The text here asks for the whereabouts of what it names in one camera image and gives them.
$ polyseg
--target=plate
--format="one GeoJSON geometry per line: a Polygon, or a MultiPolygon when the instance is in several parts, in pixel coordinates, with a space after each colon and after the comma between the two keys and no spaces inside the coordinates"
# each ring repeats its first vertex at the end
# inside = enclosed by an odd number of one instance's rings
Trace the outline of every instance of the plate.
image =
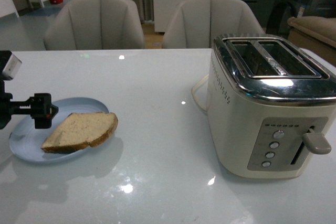
{"type": "Polygon", "coordinates": [[[103,111],[108,108],[101,102],[91,98],[67,98],[52,102],[58,107],[58,113],[53,118],[53,125],[49,129],[35,129],[34,120],[30,115],[22,119],[9,136],[9,148],[18,158],[32,163],[50,164],[83,154],[85,148],[69,154],[45,153],[40,149],[43,141],[52,131],[72,112],[88,113],[103,111]]]}

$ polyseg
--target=bread slice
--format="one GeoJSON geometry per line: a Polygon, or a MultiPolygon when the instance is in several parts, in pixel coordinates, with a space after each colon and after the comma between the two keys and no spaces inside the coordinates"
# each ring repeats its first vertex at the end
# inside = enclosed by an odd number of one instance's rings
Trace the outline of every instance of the bread slice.
{"type": "Polygon", "coordinates": [[[72,113],[44,140],[44,152],[69,153],[95,147],[116,130],[118,118],[114,113],[72,113]]]}

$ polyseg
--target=wooden floor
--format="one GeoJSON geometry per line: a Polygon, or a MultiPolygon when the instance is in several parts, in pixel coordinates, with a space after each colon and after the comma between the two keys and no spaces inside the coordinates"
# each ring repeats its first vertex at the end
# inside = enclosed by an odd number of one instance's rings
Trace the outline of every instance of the wooden floor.
{"type": "Polygon", "coordinates": [[[154,23],[143,23],[143,34],[145,36],[145,49],[160,49],[162,48],[163,33],[154,31],[154,23]]]}

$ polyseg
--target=toaster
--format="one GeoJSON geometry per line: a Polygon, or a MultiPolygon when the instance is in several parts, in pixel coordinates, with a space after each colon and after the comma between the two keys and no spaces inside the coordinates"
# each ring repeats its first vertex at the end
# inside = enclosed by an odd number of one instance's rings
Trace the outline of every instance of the toaster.
{"type": "Polygon", "coordinates": [[[300,176],[336,117],[336,76],[271,35],[214,39],[206,109],[218,159],[239,177],[300,176]]]}

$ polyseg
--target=electrical cord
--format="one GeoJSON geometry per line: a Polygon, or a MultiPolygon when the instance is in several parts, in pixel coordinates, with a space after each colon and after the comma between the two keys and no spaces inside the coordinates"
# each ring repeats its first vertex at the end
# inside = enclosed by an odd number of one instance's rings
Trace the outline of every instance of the electrical cord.
{"type": "Polygon", "coordinates": [[[204,112],[207,112],[207,108],[203,107],[200,103],[200,101],[198,100],[197,96],[196,96],[196,91],[207,81],[207,79],[209,78],[209,74],[207,74],[205,77],[203,77],[198,83],[196,83],[196,85],[191,89],[191,95],[196,103],[196,105],[203,110],[204,112]]]}

